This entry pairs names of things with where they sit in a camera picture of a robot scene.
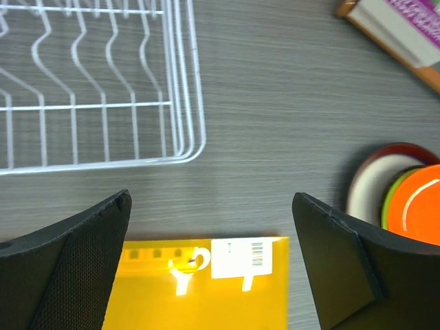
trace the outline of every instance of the gray wood grain surface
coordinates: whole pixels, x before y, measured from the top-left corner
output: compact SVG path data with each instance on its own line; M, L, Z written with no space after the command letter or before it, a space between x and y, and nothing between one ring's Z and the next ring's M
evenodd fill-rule
M289 328L319 329L291 202L340 206L374 144L440 153L439 99L333 0L195 0L208 144L174 166L0 177L0 237L49 225L128 188L128 238L277 232L291 237Z

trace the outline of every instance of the white wire dish rack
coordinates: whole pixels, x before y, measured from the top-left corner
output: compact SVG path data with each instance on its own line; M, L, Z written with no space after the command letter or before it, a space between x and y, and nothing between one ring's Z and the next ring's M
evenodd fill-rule
M0 175L188 162L192 0L0 0Z

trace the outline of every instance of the plate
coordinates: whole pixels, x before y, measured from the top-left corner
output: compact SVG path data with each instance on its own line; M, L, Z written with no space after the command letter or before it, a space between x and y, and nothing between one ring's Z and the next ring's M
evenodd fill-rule
M388 209L390 208L390 202L395 194L397 188L402 184L402 182L412 175L414 172L417 172L420 168L412 168L410 170L405 170L403 173L399 173L397 179L394 179L390 189L386 193L384 198L384 205L382 206L382 218L381 218L381 226L382 229L388 230Z
M387 211L388 230L440 245L440 165L422 168L396 189Z
M407 168L439 163L436 155L416 144L400 142L376 150L362 162L351 181L346 213L380 226L383 196L390 180Z

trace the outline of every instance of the yellow plastic folder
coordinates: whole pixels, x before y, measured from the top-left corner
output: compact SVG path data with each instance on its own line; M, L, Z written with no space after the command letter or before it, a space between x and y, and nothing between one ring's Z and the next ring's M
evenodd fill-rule
M126 241L104 330L287 329L289 238Z

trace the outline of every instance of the white label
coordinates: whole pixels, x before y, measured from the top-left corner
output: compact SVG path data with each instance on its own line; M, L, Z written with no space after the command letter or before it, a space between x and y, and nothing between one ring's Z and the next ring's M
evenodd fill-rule
M252 278L272 273L271 237L211 240L212 278Z

